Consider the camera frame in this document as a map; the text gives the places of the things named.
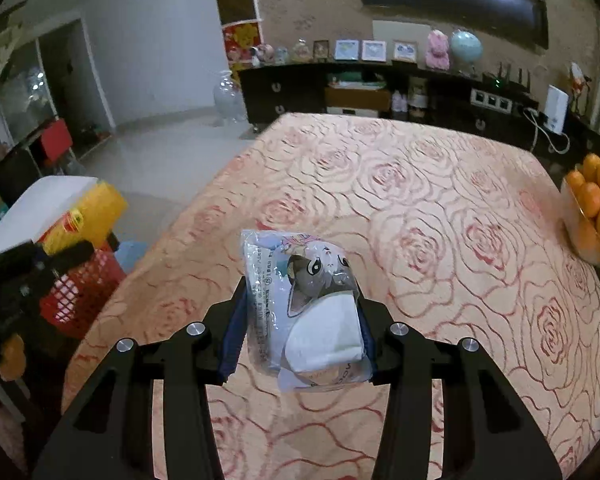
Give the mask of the person's left hand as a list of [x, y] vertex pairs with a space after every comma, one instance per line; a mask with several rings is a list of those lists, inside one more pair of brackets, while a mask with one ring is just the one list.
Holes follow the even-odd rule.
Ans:
[[0, 376], [4, 382], [14, 382], [20, 379], [27, 365], [22, 337], [18, 334], [13, 334], [3, 344], [1, 356]]

